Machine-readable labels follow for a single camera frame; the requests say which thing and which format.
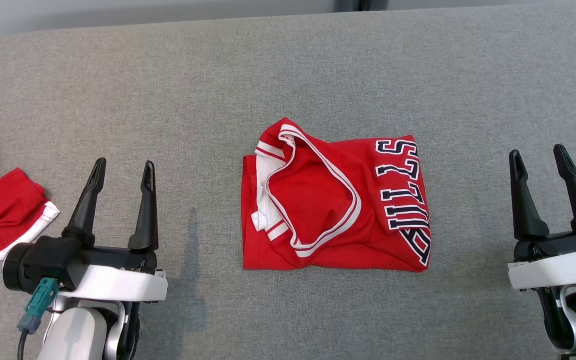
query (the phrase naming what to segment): red shirt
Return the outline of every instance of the red shirt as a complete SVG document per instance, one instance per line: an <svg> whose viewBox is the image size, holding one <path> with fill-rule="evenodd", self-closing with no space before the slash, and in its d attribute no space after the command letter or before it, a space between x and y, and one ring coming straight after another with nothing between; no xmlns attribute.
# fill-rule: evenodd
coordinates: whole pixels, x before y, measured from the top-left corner
<svg viewBox="0 0 576 360"><path fill-rule="evenodd" d="M326 143L284 118L244 157L241 195L244 269L427 269L412 136Z"/></svg>

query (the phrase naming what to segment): cable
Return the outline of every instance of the cable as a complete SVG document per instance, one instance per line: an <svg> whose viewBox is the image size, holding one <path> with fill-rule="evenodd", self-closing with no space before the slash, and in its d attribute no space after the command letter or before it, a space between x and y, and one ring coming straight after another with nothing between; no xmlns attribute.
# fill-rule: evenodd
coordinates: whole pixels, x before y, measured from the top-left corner
<svg viewBox="0 0 576 360"><path fill-rule="evenodd" d="M19 321L16 328L21 331L19 348L16 351L17 360L23 360L23 348L28 335L34 335L41 325L41 317L46 312L48 306L54 301L59 292L59 283L54 278L42 278L39 285L34 289L34 294L25 306L25 315Z"/></svg>
<svg viewBox="0 0 576 360"><path fill-rule="evenodd" d="M28 329L25 328L21 332L21 337L19 338L19 348L16 351L16 360L23 360L23 348L25 348L25 339L28 337Z"/></svg>

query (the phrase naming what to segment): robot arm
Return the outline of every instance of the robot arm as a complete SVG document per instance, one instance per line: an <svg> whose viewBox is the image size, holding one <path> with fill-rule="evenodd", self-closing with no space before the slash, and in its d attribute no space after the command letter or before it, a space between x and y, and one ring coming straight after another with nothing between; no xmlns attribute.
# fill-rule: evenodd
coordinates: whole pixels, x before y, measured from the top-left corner
<svg viewBox="0 0 576 360"><path fill-rule="evenodd" d="M52 317L39 359L131 359L139 340L140 303L166 299L167 280L165 273L157 270L155 255L154 164L146 162L137 226L127 249L94 246L94 213L103 189L105 165L103 158L94 164L61 237L42 236L36 244L18 244L4 260L2 275L10 290L33 294L46 278L59 286L48 310ZM77 307L80 300L113 304L117 313Z"/></svg>
<svg viewBox="0 0 576 360"><path fill-rule="evenodd" d="M555 351L569 357L576 356L576 293L566 295L570 287L576 287L576 167L562 145L556 145L553 152L573 210L572 230L550 234L530 196L521 155L512 151L510 189L518 243L509 278L514 289L539 294L548 338Z"/></svg>

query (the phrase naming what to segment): gray table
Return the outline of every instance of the gray table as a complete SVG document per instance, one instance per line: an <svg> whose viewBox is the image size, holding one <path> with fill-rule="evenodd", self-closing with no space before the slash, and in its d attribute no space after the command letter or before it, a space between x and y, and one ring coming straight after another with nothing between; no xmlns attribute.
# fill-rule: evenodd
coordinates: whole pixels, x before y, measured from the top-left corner
<svg viewBox="0 0 576 360"><path fill-rule="evenodd" d="M325 141L413 134L432 223L422 274L243 271L242 157L288 116ZM95 233L125 246L157 166L168 300L138 359L550 359L536 294L512 291L507 154L551 231L571 218L551 148L576 162L576 5L324 14L0 39L0 175L63 211L108 159ZM0 280L0 359L28 296ZM27 358L40 349L29 338Z"/></svg>

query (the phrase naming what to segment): jersey lettering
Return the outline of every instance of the jersey lettering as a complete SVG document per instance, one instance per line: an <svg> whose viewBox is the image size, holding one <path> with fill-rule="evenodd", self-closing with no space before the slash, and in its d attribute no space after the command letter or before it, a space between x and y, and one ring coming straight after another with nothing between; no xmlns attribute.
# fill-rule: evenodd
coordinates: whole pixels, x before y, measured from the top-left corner
<svg viewBox="0 0 576 360"><path fill-rule="evenodd" d="M392 144L390 140L378 140L376 143L376 151L380 154L401 155L404 153L404 148L409 148L407 155L410 157L418 158L416 155L416 144L412 141L397 140L393 148L387 148Z"/></svg>
<svg viewBox="0 0 576 360"><path fill-rule="evenodd" d="M419 257L419 263L425 267L428 266L430 257L430 237L420 228L401 231L406 243Z"/></svg>
<svg viewBox="0 0 576 360"><path fill-rule="evenodd" d="M384 164L377 166L375 170L377 171L377 176L385 175L390 172L400 173L402 175L407 175L412 180L417 180L419 176L419 162L413 159L406 160L407 168L400 168L390 164Z"/></svg>
<svg viewBox="0 0 576 360"><path fill-rule="evenodd" d="M428 213L418 206L386 206L386 216L388 219L388 228L390 230L405 230L409 228L429 229ZM405 216L400 218L399 215L420 215Z"/></svg>
<svg viewBox="0 0 576 360"><path fill-rule="evenodd" d="M384 189L381 191L381 201L390 201L394 198L415 198L419 204L424 204L423 196L421 195L421 191L417 184L413 182L408 183L408 187L410 189L401 189L401 190L393 190L393 189Z"/></svg>

